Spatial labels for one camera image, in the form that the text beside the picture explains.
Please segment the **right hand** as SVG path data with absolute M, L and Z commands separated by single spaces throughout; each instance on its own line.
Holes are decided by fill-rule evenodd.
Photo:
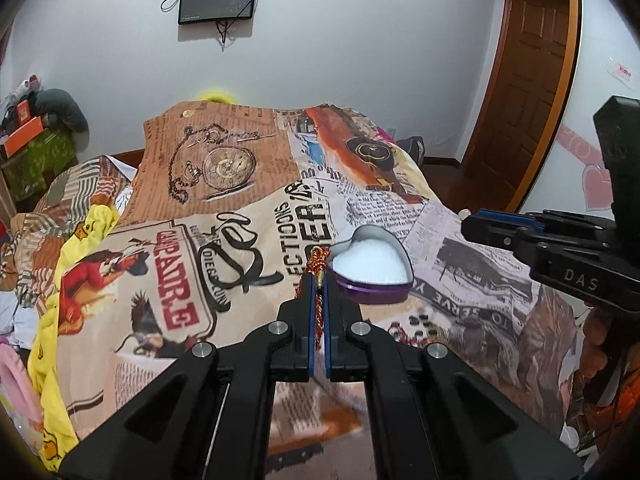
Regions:
M 578 371 L 574 377 L 574 388 L 582 391 L 585 385 L 605 368 L 608 356 L 602 350 L 608 329 L 611 325 L 611 315 L 608 311 L 594 304 L 588 304 L 589 313 L 582 324 L 584 341 L 582 342 L 582 354 L 579 359 Z

